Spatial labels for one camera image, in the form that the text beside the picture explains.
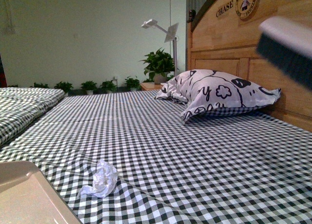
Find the cartoon print pillowcase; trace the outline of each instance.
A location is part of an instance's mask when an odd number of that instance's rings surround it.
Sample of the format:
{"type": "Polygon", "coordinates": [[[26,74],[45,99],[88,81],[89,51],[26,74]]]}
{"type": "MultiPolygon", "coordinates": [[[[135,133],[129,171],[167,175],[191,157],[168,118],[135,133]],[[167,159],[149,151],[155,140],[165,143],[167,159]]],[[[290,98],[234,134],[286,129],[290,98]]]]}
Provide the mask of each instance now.
{"type": "Polygon", "coordinates": [[[186,71],[172,78],[155,99],[171,99],[185,104],[181,121],[206,112],[207,115],[234,115],[274,104],[280,89],[265,88],[235,75],[212,70],[186,71]]]}

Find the lamp head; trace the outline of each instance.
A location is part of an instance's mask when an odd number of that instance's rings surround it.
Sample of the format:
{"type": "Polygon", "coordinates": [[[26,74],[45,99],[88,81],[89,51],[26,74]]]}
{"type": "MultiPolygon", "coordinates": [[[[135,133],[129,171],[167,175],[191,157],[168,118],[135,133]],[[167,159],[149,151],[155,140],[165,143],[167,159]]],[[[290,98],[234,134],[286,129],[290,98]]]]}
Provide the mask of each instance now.
{"type": "Polygon", "coordinates": [[[142,24],[142,28],[150,28],[152,26],[155,26],[157,24],[157,20],[150,19],[149,21],[144,21],[142,24]]]}

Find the green plant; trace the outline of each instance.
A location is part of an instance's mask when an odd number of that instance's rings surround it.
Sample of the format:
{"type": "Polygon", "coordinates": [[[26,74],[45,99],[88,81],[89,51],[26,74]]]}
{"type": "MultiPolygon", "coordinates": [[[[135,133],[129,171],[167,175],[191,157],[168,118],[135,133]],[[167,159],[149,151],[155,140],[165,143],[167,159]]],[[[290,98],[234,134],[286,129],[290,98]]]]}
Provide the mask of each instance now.
{"type": "Polygon", "coordinates": [[[101,84],[101,89],[103,91],[112,91],[112,92],[115,92],[117,90],[117,86],[116,84],[113,83],[112,80],[109,80],[109,81],[104,81],[102,84],[101,84]]]}
{"type": "Polygon", "coordinates": [[[143,83],[151,83],[151,82],[154,82],[154,79],[148,78],[148,79],[143,81],[143,83]]]}
{"type": "Polygon", "coordinates": [[[175,70],[174,60],[169,53],[164,50],[158,49],[155,53],[150,52],[148,55],[144,55],[147,59],[141,60],[148,63],[144,68],[144,74],[148,73],[150,79],[153,79],[155,74],[161,74],[166,77],[166,73],[173,72],[175,70]]]}
{"type": "Polygon", "coordinates": [[[44,88],[44,89],[49,89],[49,86],[48,84],[37,84],[37,83],[34,83],[34,86],[30,86],[30,88],[44,88]]]}
{"type": "Polygon", "coordinates": [[[54,86],[55,89],[62,89],[65,93],[68,93],[70,89],[73,88],[73,85],[68,82],[60,82],[54,86]]]}
{"type": "Polygon", "coordinates": [[[81,88],[83,90],[96,90],[97,89],[97,83],[93,81],[86,81],[81,84],[81,88]]]}
{"type": "Polygon", "coordinates": [[[171,80],[173,77],[174,75],[167,76],[167,81],[171,80]]]}
{"type": "Polygon", "coordinates": [[[137,89],[140,86],[140,81],[137,79],[137,76],[136,79],[130,78],[130,76],[128,76],[125,80],[128,88],[137,89]]]}

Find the brush bristles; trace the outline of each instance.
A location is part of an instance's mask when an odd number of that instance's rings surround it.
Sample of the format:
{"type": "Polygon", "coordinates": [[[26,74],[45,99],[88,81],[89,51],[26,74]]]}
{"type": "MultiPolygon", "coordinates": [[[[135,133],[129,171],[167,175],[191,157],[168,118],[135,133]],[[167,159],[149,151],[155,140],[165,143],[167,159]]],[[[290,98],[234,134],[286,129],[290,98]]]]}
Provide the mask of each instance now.
{"type": "Polygon", "coordinates": [[[262,34],[257,52],[290,78],[312,90],[312,60],[262,34]]]}

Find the beige plastic object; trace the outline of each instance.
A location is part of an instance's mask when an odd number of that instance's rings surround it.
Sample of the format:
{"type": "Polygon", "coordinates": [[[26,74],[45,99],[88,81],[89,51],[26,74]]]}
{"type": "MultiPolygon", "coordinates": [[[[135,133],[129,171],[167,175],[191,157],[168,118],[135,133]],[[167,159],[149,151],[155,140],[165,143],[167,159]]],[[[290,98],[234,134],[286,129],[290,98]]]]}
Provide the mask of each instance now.
{"type": "Polygon", "coordinates": [[[38,167],[27,161],[0,163],[0,223],[80,224],[38,167]]]}

